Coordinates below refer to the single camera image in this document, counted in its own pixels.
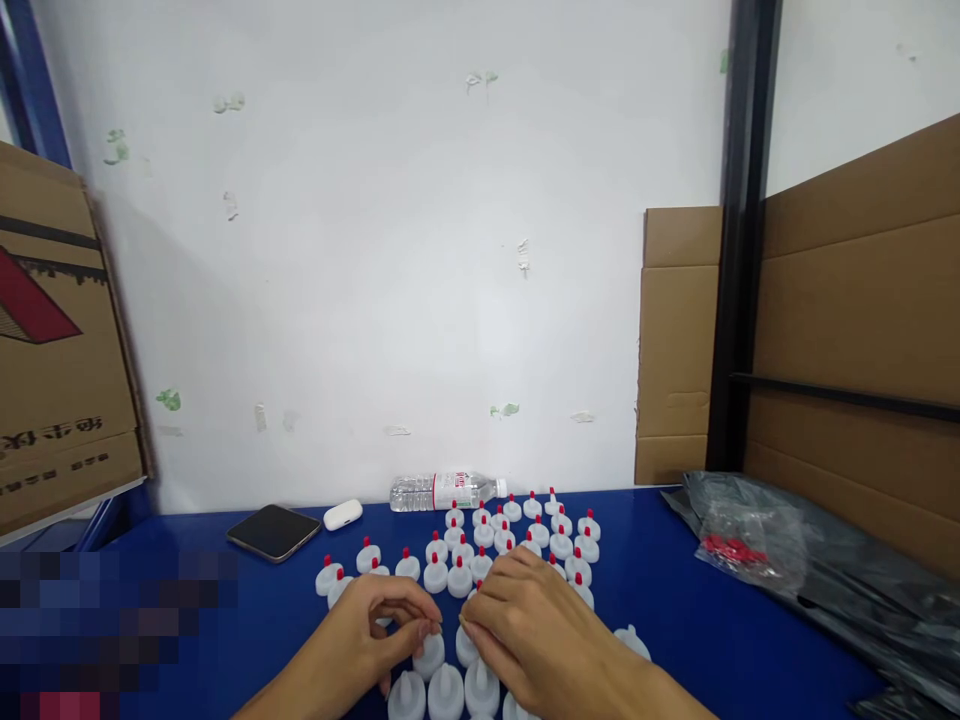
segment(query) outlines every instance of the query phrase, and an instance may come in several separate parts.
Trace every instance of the smartphone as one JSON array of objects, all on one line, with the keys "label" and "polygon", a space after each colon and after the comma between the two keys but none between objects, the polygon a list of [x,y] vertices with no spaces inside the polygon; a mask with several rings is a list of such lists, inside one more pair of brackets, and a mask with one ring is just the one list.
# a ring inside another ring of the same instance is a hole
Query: smartphone
[{"label": "smartphone", "polygon": [[272,563],[281,563],[323,527],[319,520],[267,505],[227,530],[227,540]]}]

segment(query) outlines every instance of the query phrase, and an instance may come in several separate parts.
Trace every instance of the hand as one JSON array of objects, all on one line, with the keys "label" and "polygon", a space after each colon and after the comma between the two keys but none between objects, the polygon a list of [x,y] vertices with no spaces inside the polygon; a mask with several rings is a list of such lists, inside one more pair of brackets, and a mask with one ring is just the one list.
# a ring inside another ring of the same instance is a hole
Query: hand
[{"label": "hand", "polygon": [[[396,633],[376,624],[389,617]],[[235,716],[335,720],[375,684],[384,698],[390,670],[423,654],[423,640],[440,632],[440,610],[410,578],[362,575],[270,684]]]},{"label": "hand", "polygon": [[526,548],[497,558],[460,622],[517,702],[540,717],[714,717]]}]

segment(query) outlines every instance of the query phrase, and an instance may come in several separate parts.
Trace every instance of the black plastic bag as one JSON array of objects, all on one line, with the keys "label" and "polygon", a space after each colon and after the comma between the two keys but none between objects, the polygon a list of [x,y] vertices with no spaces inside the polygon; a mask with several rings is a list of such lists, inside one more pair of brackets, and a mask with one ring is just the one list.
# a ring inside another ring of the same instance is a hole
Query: black plastic bag
[{"label": "black plastic bag", "polygon": [[[684,489],[663,497],[701,538],[698,557],[816,623],[891,683],[852,706],[860,717],[960,717],[956,584],[809,500],[743,475],[686,473]],[[764,550],[769,571],[718,559],[707,541],[716,538],[716,528],[750,529],[747,540]]]}]

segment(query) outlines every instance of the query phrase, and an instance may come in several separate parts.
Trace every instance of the blue table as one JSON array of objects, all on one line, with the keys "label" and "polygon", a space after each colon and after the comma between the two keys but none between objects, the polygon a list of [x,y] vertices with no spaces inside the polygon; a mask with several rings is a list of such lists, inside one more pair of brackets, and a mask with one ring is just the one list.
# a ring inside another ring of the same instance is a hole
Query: blue table
[{"label": "blue table", "polygon": [[[724,720],[849,720],[845,703],[882,689],[867,666],[831,639],[755,588],[696,560],[695,538],[659,491],[571,493],[561,500],[574,521],[592,507],[603,529],[592,586],[599,616],[611,629],[635,625],[654,661]],[[392,571],[405,545],[422,561],[426,542],[444,524],[439,512],[399,514],[368,505],[359,522],[323,531],[286,563],[271,565],[226,542],[227,529],[245,515],[153,517],[105,548],[120,553],[125,573],[144,577],[169,572],[156,568],[169,566],[171,557],[176,562],[178,553],[188,568],[181,574],[236,573],[235,583],[220,582],[221,608],[201,610],[197,627],[181,628],[194,636],[179,639],[176,663],[155,667],[147,683],[155,692],[124,696],[124,716],[229,717],[323,620],[326,602],[313,583],[325,554],[356,574],[356,553],[369,535]],[[525,518],[516,523],[518,538],[527,525]],[[459,667],[454,637],[462,601],[447,593],[437,599],[447,661]],[[143,591],[141,600],[148,600]],[[386,706],[374,691],[350,717],[386,717]]]}]

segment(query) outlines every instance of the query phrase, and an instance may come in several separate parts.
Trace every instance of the plastic water bottle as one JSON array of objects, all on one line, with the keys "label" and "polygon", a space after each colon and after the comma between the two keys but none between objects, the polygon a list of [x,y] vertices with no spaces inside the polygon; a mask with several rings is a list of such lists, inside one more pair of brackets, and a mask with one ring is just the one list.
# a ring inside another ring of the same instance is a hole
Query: plastic water bottle
[{"label": "plastic water bottle", "polygon": [[473,472],[404,475],[394,480],[390,488],[390,509],[449,510],[456,500],[458,509],[467,510],[480,507],[481,500],[495,497],[507,497],[506,480]]}]

